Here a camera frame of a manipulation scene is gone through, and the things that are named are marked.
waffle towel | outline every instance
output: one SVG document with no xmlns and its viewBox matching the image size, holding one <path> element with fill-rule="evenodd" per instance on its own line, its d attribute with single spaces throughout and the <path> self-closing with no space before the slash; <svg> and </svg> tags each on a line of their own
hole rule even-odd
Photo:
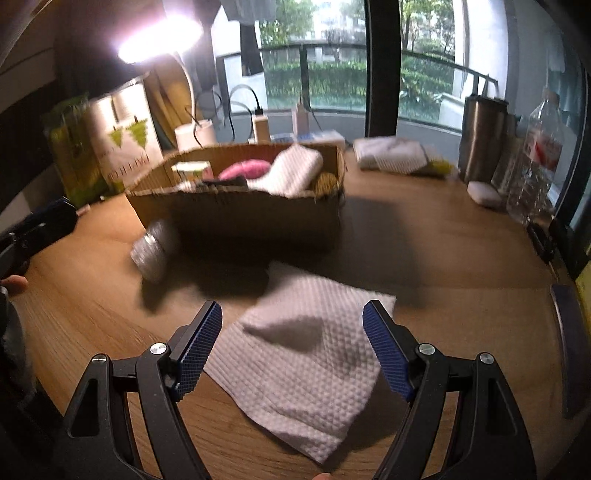
<svg viewBox="0 0 591 480">
<path fill-rule="evenodd" d="M 381 170 L 411 174 L 428 163 L 419 142 L 398 137 L 360 138 L 353 143 L 361 170 Z"/>
<path fill-rule="evenodd" d="M 272 262 L 257 304 L 219 336 L 205 371 L 262 427 L 318 463 L 347 435 L 379 373 L 363 306 L 395 297 Z"/>
<path fill-rule="evenodd" d="M 250 180 L 248 187 L 271 195 L 295 197 L 310 186 L 322 170 L 323 163 L 319 151 L 294 143 L 277 155 L 266 175 Z"/>
</svg>

cardboard box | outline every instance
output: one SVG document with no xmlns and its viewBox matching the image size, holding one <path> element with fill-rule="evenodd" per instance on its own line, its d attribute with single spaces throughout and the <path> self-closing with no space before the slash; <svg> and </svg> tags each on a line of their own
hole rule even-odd
<svg viewBox="0 0 591 480">
<path fill-rule="evenodd" d="M 215 176 L 230 165 L 251 158 L 273 162 L 289 144 L 229 144 L 169 155 L 126 192 L 142 224 L 168 218 L 181 232 L 285 241 L 330 248 L 340 231 L 339 203 L 345 163 L 340 149 L 315 145 L 323 159 L 322 171 L 339 180 L 331 194 L 285 198 L 245 187 L 210 187 L 203 192 L 172 192 L 177 183 L 171 166 L 180 161 L 208 161 Z"/>
</svg>

finger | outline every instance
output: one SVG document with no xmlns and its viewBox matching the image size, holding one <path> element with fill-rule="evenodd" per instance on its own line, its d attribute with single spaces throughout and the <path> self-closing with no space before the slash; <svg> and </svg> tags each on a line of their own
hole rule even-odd
<svg viewBox="0 0 591 480">
<path fill-rule="evenodd" d="M 10 275 L 10 277 L 0 280 L 0 286 L 5 287 L 8 290 L 8 295 L 14 297 L 23 293 L 29 285 L 29 282 L 25 277 L 18 275 Z"/>
</svg>

blue gripper pad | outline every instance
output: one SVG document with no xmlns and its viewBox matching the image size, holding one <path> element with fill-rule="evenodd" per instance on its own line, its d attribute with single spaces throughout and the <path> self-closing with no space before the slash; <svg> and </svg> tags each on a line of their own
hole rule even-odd
<svg viewBox="0 0 591 480">
<path fill-rule="evenodd" d="M 211 304 L 178 360 L 176 383 L 173 385 L 177 401 L 180 401 L 186 393 L 195 390 L 207 357 L 222 330 L 222 308 L 214 301 Z"/>
<path fill-rule="evenodd" d="M 408 381 L 408 362 L 371 301 L 363 307 L 363 329 L 378 357 L 390 390 L 399 393 L 410 402 L 415 392 Z"/>
</svg>

lamp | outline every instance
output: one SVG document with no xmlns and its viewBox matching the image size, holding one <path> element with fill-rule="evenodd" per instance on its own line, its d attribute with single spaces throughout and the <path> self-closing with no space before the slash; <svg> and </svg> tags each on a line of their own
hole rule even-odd
<svg viewBox="0 0 591 480">
<path fill-rule="evenodd" d="M 151 58 L 171 54 L 183 69 L 191 94 L 191 115 L 195 118 L 193 84 L 179 53 L 197 43 L 203 35 L 201 23 L 181 15 L 170 15 L 129 37 L 119 48 L 118 56 L 125 63 L 141 63 Z"/>
</svg>

